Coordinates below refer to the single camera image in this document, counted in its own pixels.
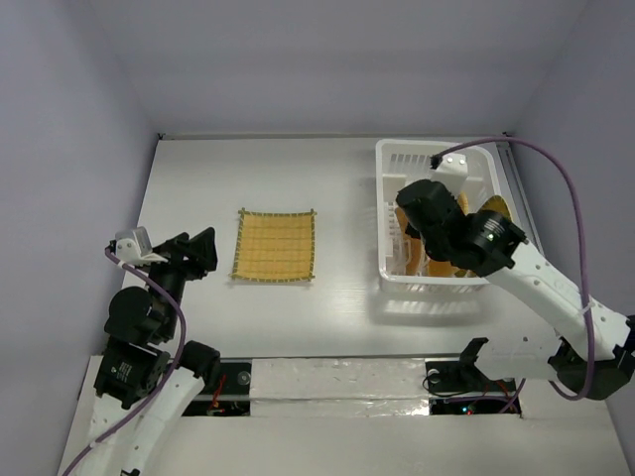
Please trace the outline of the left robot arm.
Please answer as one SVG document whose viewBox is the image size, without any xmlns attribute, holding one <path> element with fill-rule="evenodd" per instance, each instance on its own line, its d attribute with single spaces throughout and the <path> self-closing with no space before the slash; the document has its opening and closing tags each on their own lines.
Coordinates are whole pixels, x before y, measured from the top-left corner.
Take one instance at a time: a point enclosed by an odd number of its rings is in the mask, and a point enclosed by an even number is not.
<svg viewBox="0 0 635 476">
<path fill-rule="evenodd" d="M 215 231 L 154 245 L 137 227 L 117 233 L 104 254 L 143 284 L 110 301 L 86 442 L 63 472 L 146 475 L 193 398 L 220 378 L 219 352 L 187 338 L 181 307 L 186 284 L 217 267 Z"/>
</svg>

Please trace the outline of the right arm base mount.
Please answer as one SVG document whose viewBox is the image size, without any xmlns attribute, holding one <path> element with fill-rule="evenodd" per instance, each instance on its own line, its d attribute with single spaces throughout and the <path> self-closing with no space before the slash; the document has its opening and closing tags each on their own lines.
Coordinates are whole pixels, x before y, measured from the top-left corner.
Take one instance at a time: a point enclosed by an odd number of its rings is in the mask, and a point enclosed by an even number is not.
<svg viewBox="0 0 635 476">
<path fill-rule="evenodd" d="M 513 379 L 490 380 L 476 368 L 478 352 L 487 342 L 485 337 L 474 338 L 457 357 L 427 360 L 423 388 L 441 398 L 484 394 L 487 391 L 515 391 L 517 386 Z"/>
</svg>

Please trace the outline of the square woven bamboo plate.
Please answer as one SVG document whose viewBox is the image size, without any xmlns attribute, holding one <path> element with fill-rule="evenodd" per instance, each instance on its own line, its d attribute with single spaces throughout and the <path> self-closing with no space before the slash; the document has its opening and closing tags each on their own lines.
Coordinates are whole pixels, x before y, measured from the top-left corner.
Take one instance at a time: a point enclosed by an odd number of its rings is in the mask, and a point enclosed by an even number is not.
<svg viewBox="0 0 635 476">
<path fill-rule="evenodd" d="M 280 213 L 238 211 L 230 278 L 264 283 L 308 283 L 315 278 L 316 216 L 314 210 Z"/>
</svg>

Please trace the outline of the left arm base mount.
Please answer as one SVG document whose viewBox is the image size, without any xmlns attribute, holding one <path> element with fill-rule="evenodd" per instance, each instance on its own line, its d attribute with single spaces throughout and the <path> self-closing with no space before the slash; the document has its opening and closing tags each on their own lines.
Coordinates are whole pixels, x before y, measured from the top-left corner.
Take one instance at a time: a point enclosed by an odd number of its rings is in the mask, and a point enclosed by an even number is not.
<svg viewBox="0 0 635 476">
<path fill-rule="evenodd" d="M 184 417 L 248 417 L 251 399 L 251 360 L 223 360 L 215 383 L 187 405 Z"/>
</svg>

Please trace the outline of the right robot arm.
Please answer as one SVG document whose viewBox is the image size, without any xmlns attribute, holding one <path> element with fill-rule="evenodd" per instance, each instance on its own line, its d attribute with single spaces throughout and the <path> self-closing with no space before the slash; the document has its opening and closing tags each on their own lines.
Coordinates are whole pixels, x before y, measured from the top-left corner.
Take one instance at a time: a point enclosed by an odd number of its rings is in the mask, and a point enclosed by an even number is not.
<svg viewBox="0 0 635 476">
<path fill-rule="evenodd" d="M 634 375 L 634 322 L 581 289 L 553 266 L 510 218 L 487 202 L 462 211 L 440 182 L 417 180 L 396 196 L 410 235 L 431 259 L 448 261 L 509 293 L 551 326 L 555 352 L 528 339 L 509 352 L 488 337 L 472 339 L 456 365 L 458 380 L 478 389 L 489 380 L 540 379 L 602 401 Z"/>
</svg>

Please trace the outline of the round orange woven plate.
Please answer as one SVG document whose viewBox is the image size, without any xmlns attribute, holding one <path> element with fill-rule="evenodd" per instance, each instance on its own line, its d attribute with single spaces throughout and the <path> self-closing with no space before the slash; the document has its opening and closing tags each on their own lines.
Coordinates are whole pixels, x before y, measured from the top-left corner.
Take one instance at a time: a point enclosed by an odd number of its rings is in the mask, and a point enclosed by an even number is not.
<svg viewBox="0 0 635 476">
<path fill-rule="evenodd" d="M 421 238 L 415 238 L 409 233 L 409 221 L 405 212 L 397 207 L 395 215 L 398 220 L 405 250 L 405 275 L 425 276 L 427 274 L 428 258 Z"/>
</svg>

